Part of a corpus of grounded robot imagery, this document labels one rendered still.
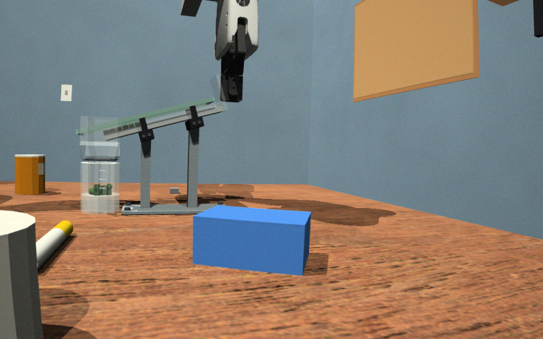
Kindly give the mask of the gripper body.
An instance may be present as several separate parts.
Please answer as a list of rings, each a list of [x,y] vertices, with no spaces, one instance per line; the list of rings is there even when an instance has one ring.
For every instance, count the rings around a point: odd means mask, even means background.
[[[217,2],[214,57],[219,61],[229,49],[230,53],[235,52],[237,18],[244,18],[246,34],[244,60],[246,60],[258,48],[258,0],[214,1]]]

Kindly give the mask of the blue rectangular block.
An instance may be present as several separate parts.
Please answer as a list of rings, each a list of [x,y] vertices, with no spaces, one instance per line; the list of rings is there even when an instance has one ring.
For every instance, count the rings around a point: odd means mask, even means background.
[[[215,206],[193,216],[193,264],[302,276],[311,212]]]

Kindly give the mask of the white cylinder with yellow cap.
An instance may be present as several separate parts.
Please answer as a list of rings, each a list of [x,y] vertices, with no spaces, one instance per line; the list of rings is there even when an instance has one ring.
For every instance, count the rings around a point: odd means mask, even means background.
[[[36,242],[38,269],[53,254],[53,252],[60,247],[60,245],[72,232],[73,225],[71,222],[61,221],[60,224],[55,226],[51,231]]]

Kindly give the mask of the grey faceted cylinder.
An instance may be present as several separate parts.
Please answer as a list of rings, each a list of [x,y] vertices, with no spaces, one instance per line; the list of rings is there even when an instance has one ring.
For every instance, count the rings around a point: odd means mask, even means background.
[[[44,339],[35,217],[0,210],[0,339]]]

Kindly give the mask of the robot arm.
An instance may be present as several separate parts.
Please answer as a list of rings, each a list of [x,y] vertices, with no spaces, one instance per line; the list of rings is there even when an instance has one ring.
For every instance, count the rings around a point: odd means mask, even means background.
[[[182,0],[180,15],[196,17],[201,2],[202,0]]]

